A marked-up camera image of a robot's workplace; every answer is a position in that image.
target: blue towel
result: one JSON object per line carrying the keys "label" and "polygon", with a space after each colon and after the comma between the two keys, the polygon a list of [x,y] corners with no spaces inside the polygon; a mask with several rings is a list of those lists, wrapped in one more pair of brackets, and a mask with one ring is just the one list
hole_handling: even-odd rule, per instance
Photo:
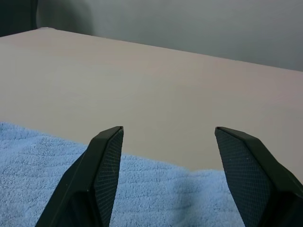
{"label": "blue towel", "polygon": [[[87,145],[0,123],[0,226],[34,227]],[[243,227],[223,171],[123,154],[111,227]]]}

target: table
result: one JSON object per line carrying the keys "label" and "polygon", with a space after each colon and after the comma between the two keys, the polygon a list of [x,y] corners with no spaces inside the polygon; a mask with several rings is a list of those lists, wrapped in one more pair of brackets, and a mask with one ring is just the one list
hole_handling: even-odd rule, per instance
{"label": "table", "polygon": [[215,126],[260,138],[303,182],[303,73],[54,29],[0,38],[0,121],[222,169]]}

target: textured grip pad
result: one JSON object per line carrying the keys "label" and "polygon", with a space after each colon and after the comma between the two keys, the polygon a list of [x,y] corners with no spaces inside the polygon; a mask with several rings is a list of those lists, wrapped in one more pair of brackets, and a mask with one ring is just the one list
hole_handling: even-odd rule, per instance
{"label": "textured grip pad", "polygon": [[100,165],[94,182],[94,190],[101,221],[104,227],[109,226],[118,185],[123,130],[111,138],[107,144],[105,158]]}
{"label": "textured grip pad", "polygon": [[246,227],[257,227],[269,201],[272,183],[246,145],[216,130],[226,180]]}

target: wall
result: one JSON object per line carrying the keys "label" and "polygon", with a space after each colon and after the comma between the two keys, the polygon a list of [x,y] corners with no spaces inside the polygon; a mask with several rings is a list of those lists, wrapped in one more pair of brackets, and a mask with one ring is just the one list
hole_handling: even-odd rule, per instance
{"label": "wall", "polygon": [[300,0],[40,0],[39,26],[303,71]]}

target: gray wall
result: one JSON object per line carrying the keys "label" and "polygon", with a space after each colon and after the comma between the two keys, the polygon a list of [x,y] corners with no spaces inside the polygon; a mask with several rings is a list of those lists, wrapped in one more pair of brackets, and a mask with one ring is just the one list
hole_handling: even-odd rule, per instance
{"label": "gray wall", "polygon": [[301,0],[39,0],[39,26],[303,71]]}

